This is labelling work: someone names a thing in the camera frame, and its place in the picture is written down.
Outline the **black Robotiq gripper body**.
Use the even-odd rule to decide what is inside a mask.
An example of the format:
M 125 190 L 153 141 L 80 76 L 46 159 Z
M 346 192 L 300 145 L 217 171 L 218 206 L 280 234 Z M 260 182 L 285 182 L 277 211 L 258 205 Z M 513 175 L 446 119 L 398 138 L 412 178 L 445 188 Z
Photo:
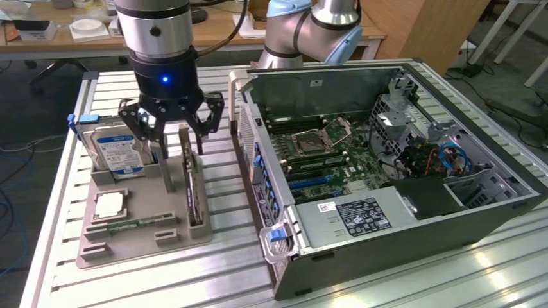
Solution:
M 129 52 L 140 107 L 165 122 L 189 119 L 204 102 L 196 54 L 194 48 L 170 58 L 142 58 Z

